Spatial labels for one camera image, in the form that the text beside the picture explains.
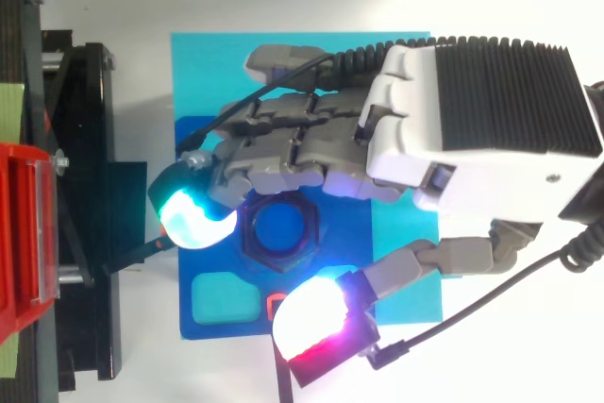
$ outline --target hexagonal nut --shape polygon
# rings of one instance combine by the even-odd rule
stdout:
[[[265,208],[287,204],[294,206],[304,217],[305,227],[299,241],[288,249],[274,250],[262,244],[256,233],[256,220]],[[242,223],[243,253],[278,273],[286,273],[303,261],[316,255],[319,249],[319,210],[299,191],[277,193],[274,195],[255,194],[240,210]]]

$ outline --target green tape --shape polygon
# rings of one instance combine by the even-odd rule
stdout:
[[[18,353],[19,334],[12,334],[0,344],[0,378],[15,378]]]
[[[23,84],[0,83],[0,143],[19,143],[24,90]]]

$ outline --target red plastic part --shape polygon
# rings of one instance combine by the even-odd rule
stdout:
[[[35,147],[0,143],[0,344],[54,302],[55,208],[50,156]]]

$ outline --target black metal frame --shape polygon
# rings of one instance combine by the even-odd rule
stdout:
[[[54,40],[47,31],[44,41]],[[61,285],[56,303],[59,390],[75,372],[114,379],[122,368],[119,279],[102,266],[144,242],[146,163],[113,156],[109,51],[100,43],[62,49],[59,70],[45,73],[56,147],[70,159],[58,180],[59,261],[76,264],[81,284]]]
[[[114,162],[107,49],[42,34],[38,2],[0,0],[0,11],[0,83],[25,86],[22,143],[70,159],[58,178],[59,262],[77,264],[84,281],[61,285],[55,307],[21,332],[17,377],[0,380],[0,401],[57,403],[75,371],[106,380],[121,369],[119,280],[102,266],[144,242],[146,163]],[[42,76],[42,49],[63,52],[57,73]]]

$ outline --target blue circular hole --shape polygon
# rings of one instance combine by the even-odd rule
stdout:
[[[304,215],[294,205],[275,203],[256,215],[254,229],[258,241],[273,252],[289,252],[304,235]]]

